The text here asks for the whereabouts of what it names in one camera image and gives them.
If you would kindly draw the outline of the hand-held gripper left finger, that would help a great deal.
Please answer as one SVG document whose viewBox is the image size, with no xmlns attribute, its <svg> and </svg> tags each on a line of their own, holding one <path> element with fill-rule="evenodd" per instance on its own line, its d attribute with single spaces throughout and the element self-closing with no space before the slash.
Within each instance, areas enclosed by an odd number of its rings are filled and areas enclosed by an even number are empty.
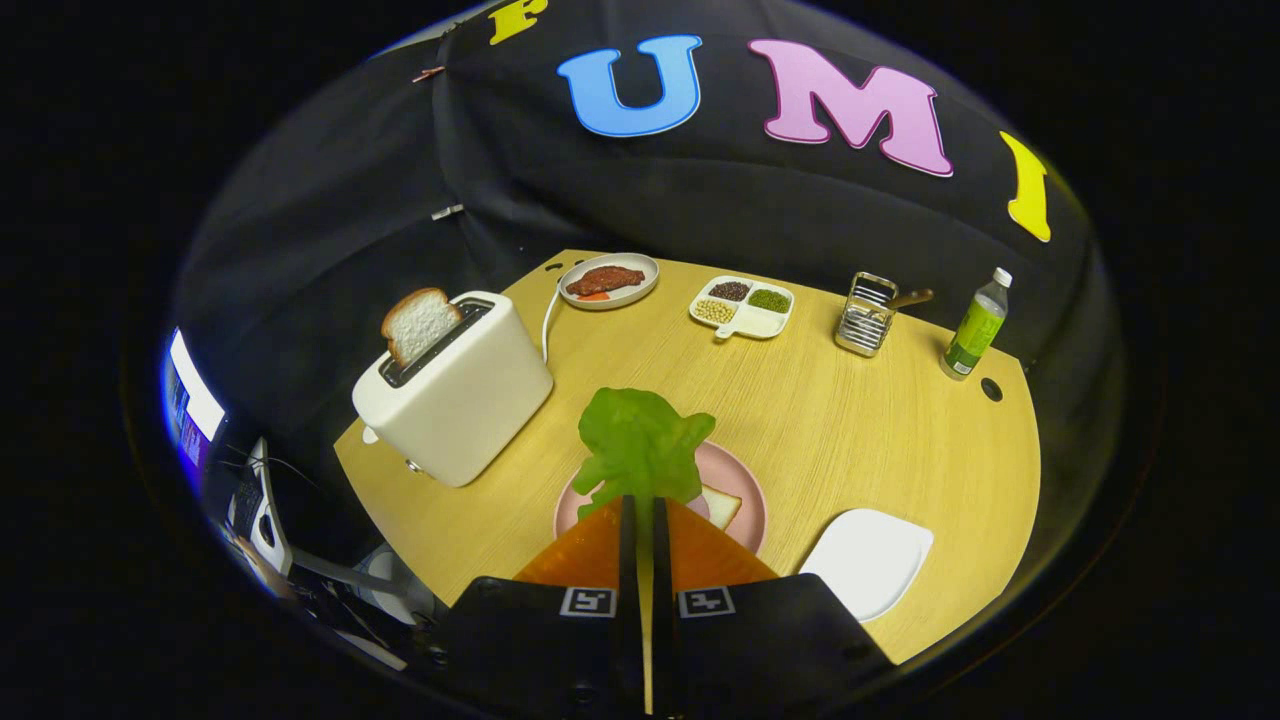
<svg viewBox="0 0 1280 720">
<path fill-rule="evenodd" d="M 513 579 L 479 577 L 440 628 L 440 689 L 483 716 L 637 716 L 632 497 L 613 498 Z"/>
</svg>

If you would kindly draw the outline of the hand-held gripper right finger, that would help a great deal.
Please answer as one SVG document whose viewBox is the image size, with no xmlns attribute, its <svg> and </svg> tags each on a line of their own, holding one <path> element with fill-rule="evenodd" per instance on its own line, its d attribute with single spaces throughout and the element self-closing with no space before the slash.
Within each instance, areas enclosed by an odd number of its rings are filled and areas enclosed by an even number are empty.
<svg viewBox="0 0 1280 720">
<path fill-rule="evenodd" d="M 893 674 L 819 577 L 773 573 L 669 498 L 653 505 L 652 539 L 660 716 L 836 716 Z"/>
</svg>

